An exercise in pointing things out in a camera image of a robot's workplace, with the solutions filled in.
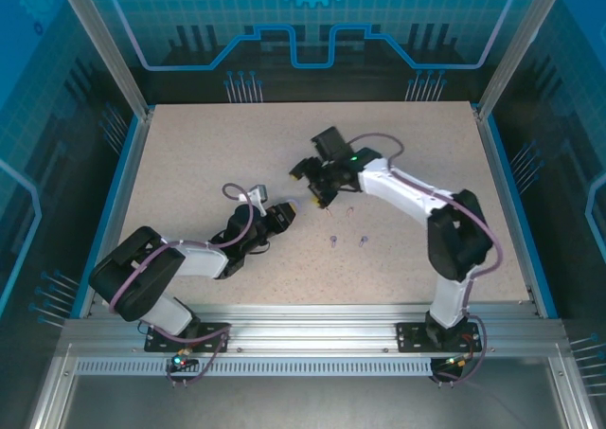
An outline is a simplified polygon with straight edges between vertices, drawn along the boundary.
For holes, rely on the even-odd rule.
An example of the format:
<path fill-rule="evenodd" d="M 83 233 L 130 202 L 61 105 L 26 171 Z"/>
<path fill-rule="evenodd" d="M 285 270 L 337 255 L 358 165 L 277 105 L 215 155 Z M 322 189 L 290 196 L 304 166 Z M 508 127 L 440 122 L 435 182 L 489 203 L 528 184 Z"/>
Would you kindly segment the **black base plate left arm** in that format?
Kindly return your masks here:
<path fill-rule="evenodd" d="M 152 353 L 176 353 L 178 350 L 190 348 L 193 353 L 212 353 L 221 340 L 220 330 L 229 328 L 227 323 L 200 323 L 189 328 L 180 337 L 187 339 L 186 343 L 175 342 L 160 334 L 151 327 L 147 328 L 144 351 Z"/>

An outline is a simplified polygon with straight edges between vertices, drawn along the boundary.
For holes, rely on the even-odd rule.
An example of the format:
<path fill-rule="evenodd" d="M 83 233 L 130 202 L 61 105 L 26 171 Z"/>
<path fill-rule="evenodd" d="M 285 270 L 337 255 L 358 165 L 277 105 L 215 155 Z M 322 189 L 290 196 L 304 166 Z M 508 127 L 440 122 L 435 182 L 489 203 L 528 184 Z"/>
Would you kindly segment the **black base plate right arm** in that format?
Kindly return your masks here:
<path fill-rule="evenodd" d="M 450 329 L 424 322 L 398 323 L 396 341 L 400 353 L 479 353 L 483 348 L 478 325 L 466 319 Z"/>

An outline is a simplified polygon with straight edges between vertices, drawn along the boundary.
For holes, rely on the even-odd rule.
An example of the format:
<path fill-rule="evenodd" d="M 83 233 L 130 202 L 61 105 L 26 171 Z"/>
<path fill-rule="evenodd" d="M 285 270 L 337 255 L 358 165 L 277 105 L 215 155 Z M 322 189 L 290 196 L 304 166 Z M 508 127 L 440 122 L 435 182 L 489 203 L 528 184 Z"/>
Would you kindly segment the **grey metal bottom tray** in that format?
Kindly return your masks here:
<path fill-rule="evenodd" d="M 539 373 L 439 387 L 421 378 L 84 377 L 62 429 L 565 429 Z"/>

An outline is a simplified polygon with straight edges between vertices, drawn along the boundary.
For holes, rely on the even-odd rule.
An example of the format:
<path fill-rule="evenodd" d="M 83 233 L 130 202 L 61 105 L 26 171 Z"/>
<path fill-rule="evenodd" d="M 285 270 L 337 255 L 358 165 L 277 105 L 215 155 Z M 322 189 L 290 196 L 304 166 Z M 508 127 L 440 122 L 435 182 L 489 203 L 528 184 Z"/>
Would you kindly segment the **aluminium front frame rail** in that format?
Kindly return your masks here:
<path fill-rule="evenodd" d="M 421 322 L 425 304 L 384 305 L 196 305 L 205 322 L 230 324 L 231 357 L 394 357 L 396 326 Z M 487 356 L 534 358 L 568 356 L 571 349 L 559 319 L 540 318 L 529 302 L 474 304 L 484 322 Z M 56 352 L 75 357 L 143 355 L 136 326 L 104 307 L 63 325 Z"/>

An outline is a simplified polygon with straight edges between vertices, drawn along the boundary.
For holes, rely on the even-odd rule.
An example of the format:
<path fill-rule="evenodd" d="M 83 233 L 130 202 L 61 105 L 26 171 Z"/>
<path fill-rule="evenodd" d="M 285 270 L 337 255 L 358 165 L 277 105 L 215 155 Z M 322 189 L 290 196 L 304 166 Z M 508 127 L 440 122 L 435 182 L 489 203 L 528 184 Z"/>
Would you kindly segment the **aluminium side rail blue strip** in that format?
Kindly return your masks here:
<path fill-rule="evenodd" d="M 538 316 L 556 319 L 559 314 L 496 123 L 492 115 L 481 118 L 477 112 L 475 119 L 528 292 Z"/>
<path fill-rule="evenodd" d="M 146 120 L 134 117 L 129 127 L 83 269 L 80 287 L 70 313 L 71 318 L 88 316 L 95 294 L 89 285 L 90 275 L 95 266 L 119 243 L 150 126 L 150 117 Z"/>

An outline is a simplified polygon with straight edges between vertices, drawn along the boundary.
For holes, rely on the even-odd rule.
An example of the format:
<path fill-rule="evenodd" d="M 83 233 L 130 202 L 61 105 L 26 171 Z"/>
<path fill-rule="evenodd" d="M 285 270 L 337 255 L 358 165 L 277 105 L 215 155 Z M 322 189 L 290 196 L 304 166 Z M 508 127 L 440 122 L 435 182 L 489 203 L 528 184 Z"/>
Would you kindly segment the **aluminium corner post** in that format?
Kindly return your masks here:
<path fill-rule="evenodd" d="M 532 0 L 476 107 L 476 116 L 480 122 L 488 120 L 555 1 Z"/>
<path fill-rule="evenodd" d="M 118 89 L 134 115 L 142 121 L 149 117 L 149 106 L 134 76 L 123 59 L 116 42 L 105 25 L 93 0 L 67 0 L 80 24 L 105 63 Z"/>

